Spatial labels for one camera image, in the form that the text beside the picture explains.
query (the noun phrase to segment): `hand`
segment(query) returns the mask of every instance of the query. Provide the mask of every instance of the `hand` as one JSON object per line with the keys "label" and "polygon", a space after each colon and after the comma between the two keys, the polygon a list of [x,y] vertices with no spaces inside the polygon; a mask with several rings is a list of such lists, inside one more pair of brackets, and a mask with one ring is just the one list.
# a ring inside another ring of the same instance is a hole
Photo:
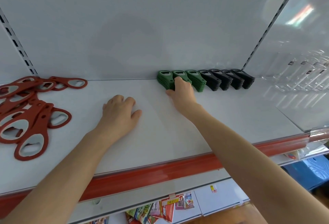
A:
{"label": "hand", "polygon": [[142,110],[131,114],[136,103],[132,97],[123,99],[122,95],[116,95],[103,105],[103,116],[95,128],[101,137],[109,140],[110,145],[134,129],[142,115]]}
{"label": "hand", "polygon": [[175,108],[184,116],[191,107],[197,105],[192,85],[183,81],[181,77],[175,77],[175,90],[167,90],[166,94],[171,97]]}

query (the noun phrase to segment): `panel seam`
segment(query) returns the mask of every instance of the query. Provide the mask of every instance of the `panel seam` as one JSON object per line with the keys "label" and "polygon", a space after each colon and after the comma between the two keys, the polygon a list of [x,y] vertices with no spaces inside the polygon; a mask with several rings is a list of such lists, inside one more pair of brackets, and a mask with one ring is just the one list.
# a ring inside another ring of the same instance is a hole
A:
{"label": "panel seam", "polygon": [[249,63],[250,59],[253,57],[253,55],[255,54],[256,50],[258,49],[258,47],[260,46],[261,42],[264,40],[265,36],[267,35],[267,33],[269,32],[269,30],[271,29],[271,27],[274,25],[274,22],[276,21],[276,19],[279,17],[280,13],[283,11],[285,5],[288,3],[289,0],[283,0],[281,6],[279,7],[279,9],[277,10],[277,12],[275,13],[274,17],[272,18],[271,22],[269,23],[269,25],[267,26],[265,32],[263,33],[263,35],[261,36],[260,40],[258,41],[257,45],[255,46],[255,48],[253,49],[253,51],[251,52],[250,56],[248,57],[246,63],[243,65],[242,70],[245,69],[246,65]]}
{"label": "panel seam", "polygon": [[22,58],[22,60],[24,61],[25,66],[27,67],[27,69],[30,71],[30,73],[34,76],[38,76],[38,73],[35,69],[35,67],[33,66],[31,60],[29,59],[29,56],[27,55],[26,51],[24,50],[22,44],[20,43],[17,35],[15,34],[13,28],[10,26],[5,14],[2,12],[1,8],[0,8],[0,23],[3,25],[6,34],[8,35],[8,37],[11,39],[11,41],[14,44],[14,47],[16,48],[16,50],[18,51],[20,57]]}

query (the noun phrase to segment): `forearm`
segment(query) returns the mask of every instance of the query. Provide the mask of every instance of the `forearm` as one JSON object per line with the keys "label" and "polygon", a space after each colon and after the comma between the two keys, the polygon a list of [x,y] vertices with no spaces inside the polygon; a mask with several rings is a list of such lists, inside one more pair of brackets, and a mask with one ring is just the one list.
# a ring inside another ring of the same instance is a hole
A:
{"label": "forearm", "polygon": [[86,134],[2,223],[66,223],[108,148],[100,138]]}
{"label": "forearm", "polygon": [[195,105],[185,115],[269,224],[324,223],[329,218],[328,210],[310,193],[202,106]]}

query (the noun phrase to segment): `person's left arm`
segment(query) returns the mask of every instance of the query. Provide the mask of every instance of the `person's left arm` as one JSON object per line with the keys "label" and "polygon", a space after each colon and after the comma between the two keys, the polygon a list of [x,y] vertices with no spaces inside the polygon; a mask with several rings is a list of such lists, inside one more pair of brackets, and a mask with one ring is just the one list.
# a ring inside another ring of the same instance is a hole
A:
{"label": "person's left arm", "polygon": [[97,127],[84,136],[2,224],[67,223],[102,156],[136,126],[142,115],[141,110],[131,114],[133,98],[123,99],[116,95],[104,104]]}

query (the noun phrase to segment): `person's left hand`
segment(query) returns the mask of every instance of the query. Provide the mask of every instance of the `person's left hand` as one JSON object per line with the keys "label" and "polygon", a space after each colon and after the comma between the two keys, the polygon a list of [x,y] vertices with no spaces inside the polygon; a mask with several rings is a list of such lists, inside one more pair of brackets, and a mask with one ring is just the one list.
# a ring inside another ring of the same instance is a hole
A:
{"label": "person's left hand", "polygon": [[109,145],[134,129],[142,115],[142,110],[131,114],[136,103],[132,97],[123,99],[122,95],[116,95],[103,105],[103,116],[95,128],[98,135],[108,140]]}

